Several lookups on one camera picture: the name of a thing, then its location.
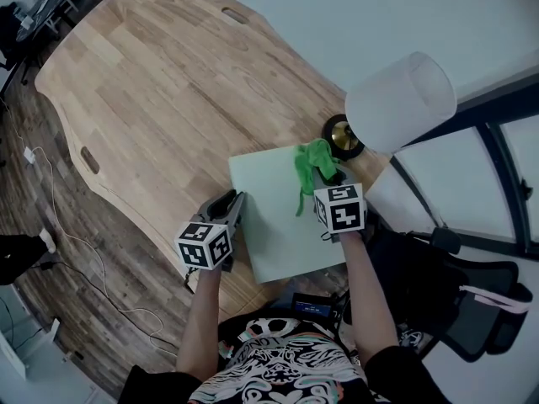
table lamp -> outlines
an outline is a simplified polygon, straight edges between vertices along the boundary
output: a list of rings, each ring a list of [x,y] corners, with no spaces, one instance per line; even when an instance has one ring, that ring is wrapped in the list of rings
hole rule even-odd
[[[456,112],[456,96],[442,68],[423,52],[395,61],[346,94],[346,114],[331,117],[322,137],[334,157],[348,160],[368,146],[394,153]]]

forearm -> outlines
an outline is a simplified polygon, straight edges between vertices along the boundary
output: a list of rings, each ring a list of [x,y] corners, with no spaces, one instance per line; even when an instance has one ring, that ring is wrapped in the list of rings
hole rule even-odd
[[[376,272],[356,232],[339,235],[348,268],[355,345],[363,366],[384,348],[397,346],[397,332]]]
[[[208,380],[217,372],[220,282],[221,268],[200,271],[189,319],[176,359],[177,371],[191,374],[200,381]]]

wooden floor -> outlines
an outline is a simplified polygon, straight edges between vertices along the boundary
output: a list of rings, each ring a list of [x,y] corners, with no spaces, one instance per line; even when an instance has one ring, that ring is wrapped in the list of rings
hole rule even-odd
[[[87,5],[73,18],[90,10]],[[51,54],[52,43],[42,57]],[[61,224],[68,233],[81,237],[96,247],[106,265],[109,296],[120,306],[144,307],[155,311],[164,323],[161,338],[179,346],[189,311],[191,295],[183,280],[152,242],[114,206],[94,194],[72,164],[66,139],[56,111],[37,93],[34,79],[37,69],[28,76],[28,85],[15,75],[5,100],[11,109],[0,124],[0,158],[7,160],[0,169],[0,232],[36,235],[43,226],[53,229],[59,238],[58,253],[45,260],[63,261],[83,271],[99,288],[101,266],[93,252],[81,242],[61,236],[52,209],[50,169],[37,151],[37,163],[29,165],[23,157],[23,144],[14,127],[30,148],[42,146],[54,167],[55,202]],[[311,273],[294,279],[298,291],[329,295],[345,287],[344,266]],[[133,327],[83,278],[57,265],[42,272],[32,269],[16,285],[42,325],[54,317],[61,319],[57,342],[64,352],[77,352],[74,362],[98,385],[118,397],[132,365],[150,372],[170,371],[174,357],[153,348],[148,338]],[[160,327],[145,313],[128,314],[147,332]],[[163,345],[174,352],[174,348]]]

white lampshade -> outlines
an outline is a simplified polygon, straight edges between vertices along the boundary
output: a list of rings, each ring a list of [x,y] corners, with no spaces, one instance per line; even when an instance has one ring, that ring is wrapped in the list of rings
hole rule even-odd
[[[442,68],[414,52],[354,86],[345,109],[361,142],[392,153],[452,117],[456,96]]]

white plug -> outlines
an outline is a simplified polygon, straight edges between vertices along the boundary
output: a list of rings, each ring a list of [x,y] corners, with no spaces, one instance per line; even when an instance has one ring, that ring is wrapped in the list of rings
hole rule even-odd
[[[28,160],[28,163],[31,165],[35,162],[35,154],[28,147],[24,149],[24,158]]]

